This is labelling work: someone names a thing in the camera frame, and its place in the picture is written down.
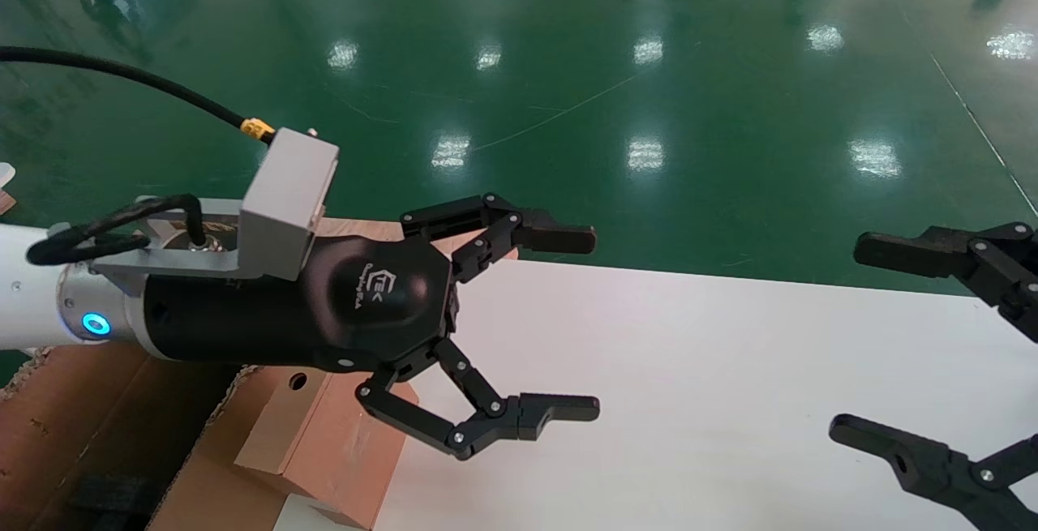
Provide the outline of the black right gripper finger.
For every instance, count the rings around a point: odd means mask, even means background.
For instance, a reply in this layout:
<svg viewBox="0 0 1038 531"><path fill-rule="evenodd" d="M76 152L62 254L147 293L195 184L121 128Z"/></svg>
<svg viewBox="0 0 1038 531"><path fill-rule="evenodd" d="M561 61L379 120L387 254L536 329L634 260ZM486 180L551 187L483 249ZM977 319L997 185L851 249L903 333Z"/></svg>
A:
<svg viewBox="0 0 1038 531"><path fill-rule="evenodd" d="M923 277L953 277L1037 341L1037 239L1025 223L982 231L927 228L918 237L864 233L854 261Z"/></svg>
<svg viewBox="0 0 1038 531"><path fill-rule="evenodd" d="M976 530L1035 530L1037 515L1012 491L1037 472L1037 436L983 460L945 443L857 416L838 415L831 441L887 462L905 493L960 513Z"/></svg>

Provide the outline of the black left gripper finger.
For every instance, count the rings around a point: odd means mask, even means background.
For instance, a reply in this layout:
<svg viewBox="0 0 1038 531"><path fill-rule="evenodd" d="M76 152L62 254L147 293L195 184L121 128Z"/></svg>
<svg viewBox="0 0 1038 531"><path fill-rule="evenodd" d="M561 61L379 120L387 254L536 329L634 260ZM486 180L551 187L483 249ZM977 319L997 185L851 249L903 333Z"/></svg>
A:
<svg viewBox="0 0 1038 531"><path fill-rule="evenodd" d="M522 393L503 397L450 340L430 352L474 412L453 424L430 410L392 393L397 372L379 369L356 388L356 397L368 415L411 436L456 460L470 460L499 441L537 441L552 421L592 422L600 416L594 396Z"/></svg>
<svg viewBox="0 0 1038 531"><path fill-rule="evenodd" d="M519 208L500 195L476 195L414 209L401 216L405 237L440 242L474 233L450 254L456 282L470 282L515 249L588 255L597 243L594 227L564 225L548 209Z"/></svg>

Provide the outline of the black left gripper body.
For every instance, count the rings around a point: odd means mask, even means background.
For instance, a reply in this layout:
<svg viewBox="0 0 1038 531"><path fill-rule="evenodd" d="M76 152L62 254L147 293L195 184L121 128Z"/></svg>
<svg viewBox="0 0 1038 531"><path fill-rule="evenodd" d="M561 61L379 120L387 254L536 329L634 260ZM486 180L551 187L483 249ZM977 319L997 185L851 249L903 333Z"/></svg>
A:
<svg viewBox="0 0 1038 531"><path fill-rule="evenodd" d="M444 338L450 275L422 237L318 237L296 280L152 275L146 334L182 362L415 375Z"/></svg>

